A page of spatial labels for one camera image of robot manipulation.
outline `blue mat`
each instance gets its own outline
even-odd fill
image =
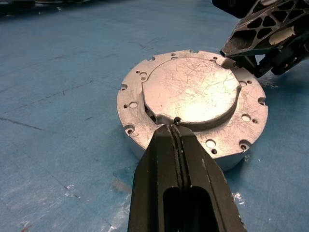
[[[117,116],[123,78],[153,54],[218,52],[238,20],[185,0],[0,20],[0,231],[125,232],[138,160]],[[308,230],[308,64],[260,80],[266,128],[225,174],[249,232]]]

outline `robotic arm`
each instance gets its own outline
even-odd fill
[[[220,51],[256,77],[281,75],[309,55],[309,0],[212,0],[241,18]],[[256,55],[265,55],[257,64]]]

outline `metal disc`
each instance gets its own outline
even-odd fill
[[[139,158],[154,131],[179,118],[225,171],[262,133],[265,98],[257,80],[232,60],[186,50],[154,56],[133,68],[118,92],[117,109]]]

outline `blue table surface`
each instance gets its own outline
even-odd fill
[[[0,231],[125,232],[138,159],[116,97],[153,54],[218,52],[238,19],[208,0],[116,0],[0,19]],[[249,232],[309,226],[309,63],[260,82],[266,128],[225,174]]]

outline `circular metal lid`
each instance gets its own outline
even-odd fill
[[[118,92],[117,109],[138,157],[157,128],[179,117],[227,170],[262,133],[265,98],[257,80],[232,60],[186,50],[154,56],[133,68]]]

